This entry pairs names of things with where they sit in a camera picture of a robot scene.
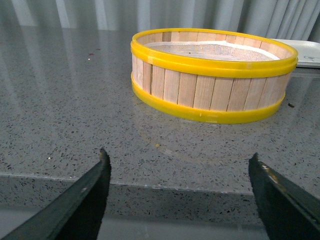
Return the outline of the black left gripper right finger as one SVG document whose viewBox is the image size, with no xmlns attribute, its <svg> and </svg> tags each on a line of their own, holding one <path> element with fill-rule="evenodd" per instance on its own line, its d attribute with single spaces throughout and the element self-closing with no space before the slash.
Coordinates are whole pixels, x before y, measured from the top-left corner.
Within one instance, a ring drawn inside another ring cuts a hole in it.
<svg viewBox="0 0 320 240">
<path fill-rule="evenodd" d="M 271 240 L 318 240 L 320 200 L 258 159 L 248 173 L 259 218 Z"/>
</svg>

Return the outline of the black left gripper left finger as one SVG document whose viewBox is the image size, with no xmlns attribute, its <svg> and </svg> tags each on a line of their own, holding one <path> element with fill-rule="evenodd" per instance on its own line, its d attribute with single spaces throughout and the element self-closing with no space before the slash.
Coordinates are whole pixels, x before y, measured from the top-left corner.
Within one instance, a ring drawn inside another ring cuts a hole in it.
<svg viewBox="0 0 320 240">
<path fill-rule="evenodd" d="M 105 214 L 111 162 L 101 148 L 99 162 L 47 207 L 4 236 L 5 240 L 95 240 Z"/>
</svg>

